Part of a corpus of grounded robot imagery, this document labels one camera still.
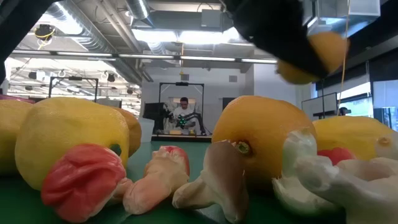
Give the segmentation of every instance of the green table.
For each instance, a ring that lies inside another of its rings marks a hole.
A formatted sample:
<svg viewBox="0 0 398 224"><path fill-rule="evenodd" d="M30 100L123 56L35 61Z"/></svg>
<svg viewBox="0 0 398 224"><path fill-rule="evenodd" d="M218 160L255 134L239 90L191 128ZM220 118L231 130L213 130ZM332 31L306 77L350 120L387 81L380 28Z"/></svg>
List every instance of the green table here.
<svg viewBox="0 0 398 224"><path fill-rule="evenodd" d="M190 160L190 180L195 180L202 169L203 158L208 143L152 142L144 143L130 158L127 176L132 180L142 177L144 167L151 159L152 151L161 145L179 146L186 150ZM344 214L320 219L302 218L284 210L273 195L250 193L250 206L246 223L345 223ZM32 190L21 177L0 178L0 223L64 223L40 201L40 193ZM128 215L122 205L103 209L87 223L133 223L133 224L178 224L178 223L228 223L218 205L206 209L190 211L177 210L171 200L162 202L153 211L144 215Z"/></svg>

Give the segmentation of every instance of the white wall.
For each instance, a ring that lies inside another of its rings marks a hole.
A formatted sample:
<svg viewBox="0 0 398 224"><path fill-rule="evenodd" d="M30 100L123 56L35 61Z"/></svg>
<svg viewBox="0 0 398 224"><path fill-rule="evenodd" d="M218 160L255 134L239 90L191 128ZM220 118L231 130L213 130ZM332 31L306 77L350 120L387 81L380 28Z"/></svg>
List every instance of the white wall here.
<svg viewBox="0 0 398 224"><path fill-rule="evenodd" d="M296 86L276 74L276 65L254 65L254 95L284 100L297 105Z"/></svg>
<svg viewBox="0 0 398 224"><path fill-rule="evenodd" d="M244 88L242 95L254 95L254 65L244 75Z"/></svg>
<svg viewBox="0 0 398 224"><path fill-rule="evenodd" d="M184 68L185 74L190 75L189 83L205 84L204 114L203 123L211 132L223 110L222 98L237 98L244 92L245 74L241 74L239 69L211 69L210 71L202 68ZM180 82L181 68L147 68L148 74L154 79L153 83L142 84L142 108L145 103L157 103L159 101L160 82ZM229 76L238 76L237 83L230 83ZM183 96L199 98L198 92L194 88L170 86L169 89L161 94L162 99L169 97L181 98Z"/></svg>

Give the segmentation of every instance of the person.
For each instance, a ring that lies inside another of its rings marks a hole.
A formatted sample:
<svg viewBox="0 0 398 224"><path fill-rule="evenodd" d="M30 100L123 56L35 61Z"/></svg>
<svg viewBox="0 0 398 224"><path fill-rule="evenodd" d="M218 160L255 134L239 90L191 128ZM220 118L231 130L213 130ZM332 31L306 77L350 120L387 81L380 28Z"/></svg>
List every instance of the person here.
<svg viewBox="0 0 398 224"><path fill-rule="evenodd" d="M173 111L173 116L174 119L178 119L178 117L181 116L186 116L188 114L192 114L193 113L193 109L189 108L189 100L187 97L183 97L180 99L180 106L178 108L176 108ZM182 134L189 134L189 132L191 130L195 130L195 126L196 126L196 119L192 119L190 121L188 121L184 128L182 129Z"/></svg>
<svg viewBox="0 0 398 224"><path fill-rule="evenodd" d="M346 107L340 108L340 114L339 116L346 116L348 109Z"/></svg>

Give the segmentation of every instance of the red object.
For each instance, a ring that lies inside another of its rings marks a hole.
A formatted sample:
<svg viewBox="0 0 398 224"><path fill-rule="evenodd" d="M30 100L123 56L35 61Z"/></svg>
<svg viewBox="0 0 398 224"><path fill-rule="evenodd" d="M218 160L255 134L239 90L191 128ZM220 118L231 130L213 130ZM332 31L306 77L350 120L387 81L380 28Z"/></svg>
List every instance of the red object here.
<svg viewBox="0 0 398 224"><path fill-rule="evenodd" d="M28 99L24 99L24 98L19 98L19 97L15 97L15 96L7 96L7 95L2 95L2 94L0 94L0 100L18 100L18 101L23 101L26 103L31 103L31 104L35 103L34 100L28 100Z"/></svg>
<svg viewBox="0 0 398 224"><path fill-rule="evenodd" d="M185 161L185 170L188 175L190 174L188 155L182 148L178 146L161 146L160 148L165 149L167 152L171 154L177 153L178 155L182 156Z"/></svg>
<svg viewBox="0 0 398 224"><path fill-rule="evenodd" d="M85 222L96 215L126 177L121 159L95 144L71 148L43 182L42 201L64 220Z"/></svg>
<svg viewBox="0 0 398 224"><path fill-rule="evenodd" d="M332 150L318 151L318 156L328 157L334 166L343 160L356 159L356 156L350 150L340 147L336 147Z"/></svg>

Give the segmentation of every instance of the white shirt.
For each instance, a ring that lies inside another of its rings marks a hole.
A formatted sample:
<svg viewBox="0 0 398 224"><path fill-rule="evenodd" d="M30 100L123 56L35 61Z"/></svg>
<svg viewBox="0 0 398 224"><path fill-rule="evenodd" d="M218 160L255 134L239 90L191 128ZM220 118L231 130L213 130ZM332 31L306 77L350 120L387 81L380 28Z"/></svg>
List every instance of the white shirt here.
<svg viewBox="0 0 398 224"><path fill-rule="evenodd" d="M186 116L186 115L192 114L192 113L193 113L193 109L188 107L187 109L184 110L180 106L173 111L174 119L178 119L179 115ZM196 120L197 120L196 118L191 119L190 121L188 121L188 123L195 122ZM195 129L195 127L188 128L188 130L182 129L182 134L189 134L189 131L194 130L194 129Z"/></svg>

